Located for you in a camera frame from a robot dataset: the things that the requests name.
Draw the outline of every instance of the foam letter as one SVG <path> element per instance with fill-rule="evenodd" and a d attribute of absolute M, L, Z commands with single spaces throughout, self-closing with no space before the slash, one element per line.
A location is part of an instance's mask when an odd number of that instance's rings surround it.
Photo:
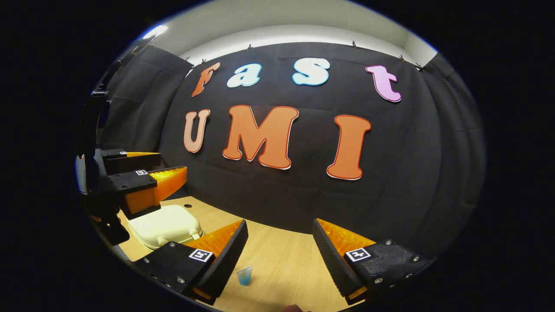
<path fill-rule="evenodd" d="M 262 144 L 264 152 L 258 161 L 260 164 L 276 169 L 289 169 L 291 160 L 287 157 L 289 149 L 289 133 L 293 120 L 299 111 L 293 107 L 274 107 L 264 119 L 260 127 L 256 125 L 253 110 L 247 105 L 236 105 L 229 109 L 231 129 L 229 130 L 228 146 L 223 156 L 239 160 L 243 156 L 239 150 L 239 140 L 243 142 L 243 151 L 248 161 L 253 161 Z"/>
<path fill-rule="evenodd" d="M 260 64 L 248 64 L 239 67 L 235 71 L 235 75 L 229 78 L 228 87 L 235 88 L 240 85 L 250 87 L 260 80 L 258 73 L 260 73 L 261 69 L 262 66 Z"/>
<path fill-rule="evenodd" d="M 394 103 L 401 100 L 401 94 L 391 89 L 390 80 L 397 82 L 397 77 L 388 73 L 385 67 L 380 65 L 367 66 L 366 71 L 374 75 L 374 86 L 381 97 Z"/>
<path fill-rule="evenodd" d="M 214 72 L 218 68 L 220 68 L 220 63 L 216 63 L 200 73 L 199 83 L 196 85 L 195 91 L 193 91 L 191 97 L 199 95 L 204 90 L 204 85 L 207 84 L 208 81 L 210 81 L 210 78 L 212 77 L 212 72 Z"/>
<path fill-rule="evenodd" d="M 293 74 L 293 81 L 298 84 L 321 85 L 327 81 L 330 62 L 323 58 L 301 58 L 293 65 L 299 73 Z"/>
<path fill-rule="evenodd" d="M 364 134 L 372 126 L 368 120 L 351 115 L 339 115 L 335 117 L 335 123 L 340 130 L 339 144 L 335 161 L 327 168 L 327 174 L 337 179 L 358 180 L 362 176 L 359 162 Z"/>
<path fill-rule="evenodd" d="M 209 109 L 203 109 L 199 112 L 199 128 L 196 131 L 196 140 L 191 140 L 191 130 L 193 128 L 193 120 L 195 120 L 196 113 L 189 112 L 185 115 L 185 132 L 183 134 L 183 144 L 185 149 L 191 153 L 196 153 L 203 146 L 204 139 L 204 126 L 206 125 L 206 118 L 210 115 Z"/>

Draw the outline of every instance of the white ceiling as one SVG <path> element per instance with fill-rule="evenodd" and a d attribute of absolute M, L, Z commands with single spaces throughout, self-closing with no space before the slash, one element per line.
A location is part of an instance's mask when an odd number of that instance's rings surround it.
<path fill-rule="evenodd" d="M 346 0 L 214 0 L 162 24 L 168 30 L 155 39 L 156 46 L 176 55 L 236 32 L 287 24 L 347 29 L 401 48 L 409 34 L 397 23 Z"/>

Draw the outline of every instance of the small cup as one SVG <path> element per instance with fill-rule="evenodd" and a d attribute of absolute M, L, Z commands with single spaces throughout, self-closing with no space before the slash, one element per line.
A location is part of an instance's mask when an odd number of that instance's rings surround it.
<path fill-rule="evenodd" d="M 246 269 L 243 269 L 237 272 L 237 277 L 239 278 L 239 284 L 241 284 L 241 286 L 250 285 L 250 276 L 251 276 L 252 270 L 253 270 L 253 267 L 250 266 Z"/>

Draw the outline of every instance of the orange letter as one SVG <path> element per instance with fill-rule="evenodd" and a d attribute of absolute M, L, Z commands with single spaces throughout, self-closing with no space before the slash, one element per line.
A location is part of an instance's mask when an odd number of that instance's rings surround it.
<path fill-rule="evenodd" d="M 239 150 L 239 140 L 243 142 L 246 159 L 253 161 L 254 156 L 266 142 L 264 152 L 258 161 L 267 167 L 289 169 L 291 161 L 287 157 L 289 148 L 289 132 L 293 120 L 299 111 L 293 107 L 274 107 L 260 127 L 256 125 L 253 110 L 247 105 L 236 105 L 229 109 L 231 129 L 229 130 L 228 147 L 224 149 L 225 158 L 239 160 L 243 156 Z"/>
<path fill-rule="evenodd" d="M 351 115 L 339 115 L 335 117 L 335 123 L 339 126 L 339 144 L 335 161 L 327 168 L 327 174 L 337 179 L 358 180 L 362 176 L 359 161 L 364 134 L 372 126 L 368 120 Z"/>
<path fill-rule="evenodd" d="M 183 134 L 183 144 L 185 149 L 191 153 L 196 153 L 203 146 L 204 139 L 204 125 L 206 125 L 206 118 L 210 115 L 209 109 L 203 109 L 199 112 L 199 128 L 196 131 L 196 140 L 191 140 L 191 130 L 193 128 L 193 120 L 195 120 L 196 113 L 189 112 L 185 115 L 185 132 Z"/>
<path fill-rule="evenodd" d="M 199 83 L 196 85 L 196 89 L 195 91 L 193 91 L 193 94 L 191 95 L 191 97 L 199 95 L 200 92 L 204 90 L 204 85 L 207 84 L 208 81 L 210 81 L 210 77 L 212 77 L 212 73 L 218 68 L 220 68 L 220 63 L 216 63 L 210 66 L 209 68 L 203 70 L 202 73 L 200 73 Z"/>

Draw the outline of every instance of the table surface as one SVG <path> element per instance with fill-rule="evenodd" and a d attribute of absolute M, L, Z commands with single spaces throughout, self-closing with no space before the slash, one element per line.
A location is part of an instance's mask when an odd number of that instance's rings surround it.
<path fill-rule="evenodd" d="M 189 204 L 188 210 L 200 222 L 205 234 L 242 220 L 193 197 L 161 202 L 161 205 Z M 118 216 L 130 233 L 119 246 L 131 261 L 152 251 L 129 230 L 127 218 Z M 311 234 L 282 230 L 246 220 L 249 238 L 234 273 L 212 306 L 221 311 L 276 311 L 296 304 L 303 311 L 339 311 L 349 307 L 339 294 Z M 251 284 L 241 286 L 235 272 L 252 266 Z"/>

